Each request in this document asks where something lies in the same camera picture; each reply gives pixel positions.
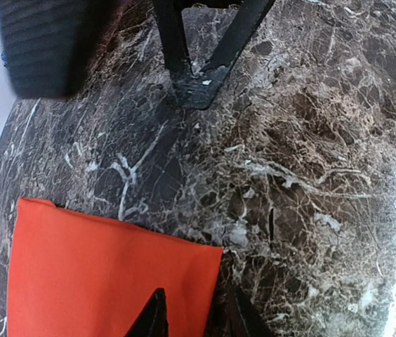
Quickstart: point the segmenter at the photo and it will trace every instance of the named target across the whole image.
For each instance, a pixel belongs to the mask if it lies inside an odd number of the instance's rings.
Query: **marble countertop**
[[[187,9],[201,65],[235,10]],[[18,197],[225,247],[274,336],[396,337],[396,1],[278,0],[205,112],[171,100],[146,1],[84,91],[19,100],[0,140],[0,336]]]

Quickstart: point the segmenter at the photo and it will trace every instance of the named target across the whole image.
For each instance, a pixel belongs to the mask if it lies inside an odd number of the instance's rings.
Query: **dark stone surface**
[[[185,11],[197,68],[234,10]],[[276,336],[396,336],[396,2],[278,1],[213,107],[170,99],[147,2],[84,91],[19,100],[0,140],[0,336],[18,197],[225,255]]]

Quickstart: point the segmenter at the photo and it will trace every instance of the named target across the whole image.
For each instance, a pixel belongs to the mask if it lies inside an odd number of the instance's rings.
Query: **red cloth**
[[[164,288],[170,337],[202,337],[222,249],[21,199],[8,337],[123,337]]]

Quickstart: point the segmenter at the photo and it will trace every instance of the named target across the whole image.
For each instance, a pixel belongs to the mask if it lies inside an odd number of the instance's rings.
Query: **folded red cloth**
[[[170,337],[202,337],[222,249],[20,199],[8,337],[123,337],[164,288]]]

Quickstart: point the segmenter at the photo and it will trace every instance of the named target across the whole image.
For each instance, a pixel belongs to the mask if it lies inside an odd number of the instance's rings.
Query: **black mechanical part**
[[[169,337],[165,290],[152,294],[126,337]]]
[[[185,108],[206,110],[275,0],[152,2],[161,36],[165,68],[170,72],[178,104]],[[239,10],[211,58],[198,74],[193,74],[181,11],[196,3],[212,8],[227,8],[230,4],[239,4]]]
[[[17,95],[75,94],[118,4],[119,0],[0,0],[1,36]]]
[[[227,314],[231,337],[272,337],[248,296],[238,287],[228,295]]]

